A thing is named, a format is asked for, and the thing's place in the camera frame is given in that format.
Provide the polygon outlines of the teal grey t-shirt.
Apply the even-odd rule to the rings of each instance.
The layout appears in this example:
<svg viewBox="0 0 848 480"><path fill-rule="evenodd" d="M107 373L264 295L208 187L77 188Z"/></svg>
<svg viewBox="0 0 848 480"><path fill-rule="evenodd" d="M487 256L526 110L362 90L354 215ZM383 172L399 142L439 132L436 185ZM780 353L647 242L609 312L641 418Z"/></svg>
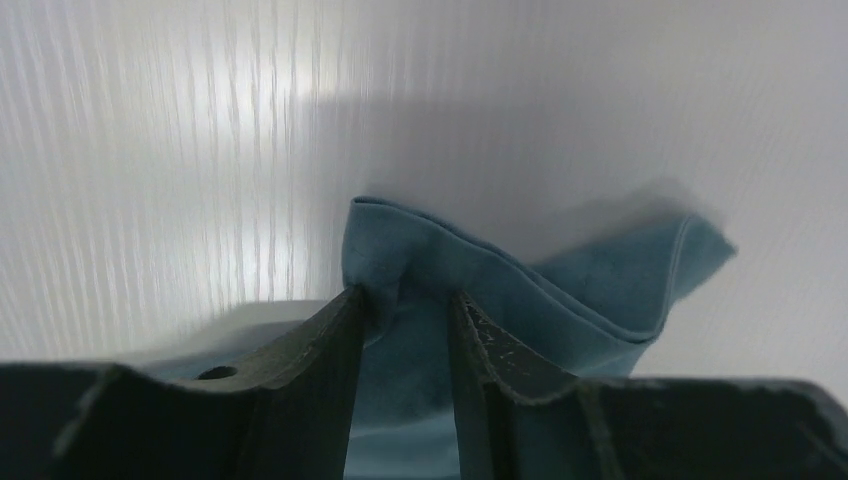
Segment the teal grey t-shirt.
<svg viewBox="0 0 848 480"><path fill-rule="evenodd" d="M529 265L432 215L356 198L343 281L367 292L376 318L361 357L345 477L459 477L448 348L458 295L570 373L625 376L672 306L735 253L717 227L682 214Z"/></svg>

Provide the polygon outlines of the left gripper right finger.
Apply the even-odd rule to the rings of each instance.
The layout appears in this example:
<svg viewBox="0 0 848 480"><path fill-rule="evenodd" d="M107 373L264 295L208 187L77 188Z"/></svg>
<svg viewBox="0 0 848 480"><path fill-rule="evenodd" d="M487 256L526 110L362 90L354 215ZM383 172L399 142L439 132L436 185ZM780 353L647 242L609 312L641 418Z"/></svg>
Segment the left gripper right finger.
<svg viewBox="0 0 848 480"><path fill-rule="evenodd" d="M769 378L581 378L465 294L448 331L464 479L843 479L847 413Z"/></svg>

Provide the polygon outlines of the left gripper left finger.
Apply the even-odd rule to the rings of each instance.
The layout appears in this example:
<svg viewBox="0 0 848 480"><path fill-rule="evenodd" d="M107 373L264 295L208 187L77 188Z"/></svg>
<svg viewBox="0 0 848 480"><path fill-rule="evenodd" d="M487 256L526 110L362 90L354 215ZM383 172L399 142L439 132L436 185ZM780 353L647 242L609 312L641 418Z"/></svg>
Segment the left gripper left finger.
<svg viewBox="0 0 848 480"><path fill-rule="evenodd" d="M340 479L364 343L350 287L257 350L160 380L118 363L5 363L5 479Z"/></svg>

